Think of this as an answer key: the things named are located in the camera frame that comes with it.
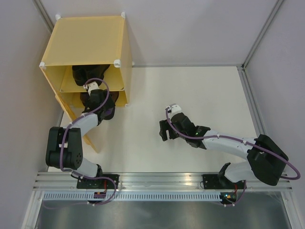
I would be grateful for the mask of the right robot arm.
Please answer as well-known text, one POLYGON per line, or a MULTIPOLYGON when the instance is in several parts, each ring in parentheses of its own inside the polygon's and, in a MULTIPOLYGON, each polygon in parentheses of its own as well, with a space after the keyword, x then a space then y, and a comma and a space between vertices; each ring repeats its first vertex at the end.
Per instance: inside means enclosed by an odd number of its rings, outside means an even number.
POLYGON ((183 139, 194 148, 216 150, 242 158, 241 163, 226 163, 216 175, 222 188, 241 185, 243 180, 257 179, 276 186, 286 166, 288 156, 266 135, 257 138, 225 136, 209 127, 194 125, 184 113, 159 122, 163 141, 183 139))

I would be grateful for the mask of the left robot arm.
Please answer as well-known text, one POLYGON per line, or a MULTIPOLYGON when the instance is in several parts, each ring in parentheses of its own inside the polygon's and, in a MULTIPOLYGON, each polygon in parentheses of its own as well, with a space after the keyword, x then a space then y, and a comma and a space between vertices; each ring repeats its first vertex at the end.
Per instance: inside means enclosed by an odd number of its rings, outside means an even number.
POLYGON ((82 137, 103 120, 114 117, 118 97, 118 92, 101 89, 81 93, 84 110, 77 121, 66 127, 52 127, 49 130, 46 165, 88 177, 87 183, 92 188, 101 188, 104 184, 102 167, 84 158, 82 137))

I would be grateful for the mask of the purple loafer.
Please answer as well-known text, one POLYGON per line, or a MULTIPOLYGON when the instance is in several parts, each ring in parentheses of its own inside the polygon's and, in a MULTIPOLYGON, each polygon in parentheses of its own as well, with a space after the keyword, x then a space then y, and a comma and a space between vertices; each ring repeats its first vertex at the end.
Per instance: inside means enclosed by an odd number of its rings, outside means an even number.
MULTIPOLYGON (((114 103, 118 100, 119 92, 110 92, 110 97, 114 103)), ((105 120, 111 120, 115 114, 115 106, 105 112, 105 120)))
POLYGON ((88 108, 90 106, 91 100, 90 95, 88 93, 80 93, 80 100, 85 108, 88 108))

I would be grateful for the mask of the black pointed loafer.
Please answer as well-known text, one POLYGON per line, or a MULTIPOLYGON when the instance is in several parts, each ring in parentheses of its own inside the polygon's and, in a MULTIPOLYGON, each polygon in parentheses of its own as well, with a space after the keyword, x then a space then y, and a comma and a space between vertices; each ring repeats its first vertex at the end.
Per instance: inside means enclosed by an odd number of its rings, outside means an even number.
POLYGON ((103 80, 104 73, 108 70, 109 67, 110 67, 109 64, 88 65, 86 67, 87 80, 92 78, 98 78, 103 80))

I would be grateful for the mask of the black leather shoe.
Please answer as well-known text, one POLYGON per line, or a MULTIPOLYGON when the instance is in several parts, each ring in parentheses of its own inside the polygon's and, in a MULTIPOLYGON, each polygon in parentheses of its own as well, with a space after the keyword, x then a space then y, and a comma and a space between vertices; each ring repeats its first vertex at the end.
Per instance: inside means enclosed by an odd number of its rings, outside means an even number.
POLYGON ((88 81, 87 65, 73 65, 72 76, 78 86, 83 86, 88 81))

